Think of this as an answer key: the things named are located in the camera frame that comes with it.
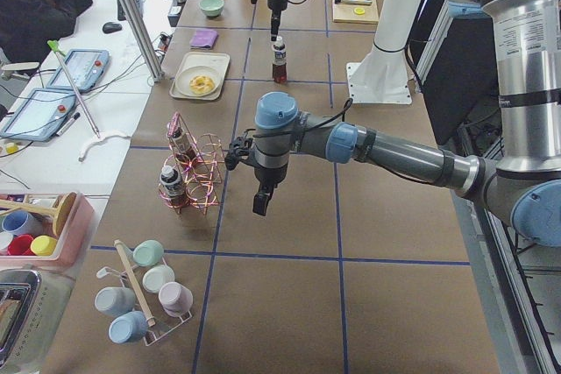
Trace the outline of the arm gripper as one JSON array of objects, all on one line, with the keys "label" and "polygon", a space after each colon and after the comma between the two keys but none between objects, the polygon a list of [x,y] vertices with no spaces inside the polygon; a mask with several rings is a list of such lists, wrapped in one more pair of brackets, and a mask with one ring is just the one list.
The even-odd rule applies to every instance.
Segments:
[{"label": "arm gripper", "polygon": [[285,168],[259,167],[254,169],[254,175],[259,182],[259,188],[253,198],[252,212],[265,216],[274,189],[285,179]]}]

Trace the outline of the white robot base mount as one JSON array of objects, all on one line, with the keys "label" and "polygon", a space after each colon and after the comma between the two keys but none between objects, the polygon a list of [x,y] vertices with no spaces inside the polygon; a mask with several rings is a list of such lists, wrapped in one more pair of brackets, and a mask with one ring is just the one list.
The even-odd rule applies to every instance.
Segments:
[{"label": "white robot base mount", "polygon": [[347,69],[349,97],[358,104],[412,103],[405,54],[423,0],[384,0],[370,53]]}]

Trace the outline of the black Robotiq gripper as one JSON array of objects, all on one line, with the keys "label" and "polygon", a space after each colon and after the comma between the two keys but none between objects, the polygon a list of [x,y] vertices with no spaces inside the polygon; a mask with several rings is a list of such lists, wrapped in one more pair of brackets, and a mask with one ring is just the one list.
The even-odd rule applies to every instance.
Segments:
[{"label": "black Robotiq gripper", "polygon": [[281,4],[268,3],[268,7],[271,10],[271,37],[277,38],[279,35],[279,29],[281,25],[281,13],[283,11]]}]

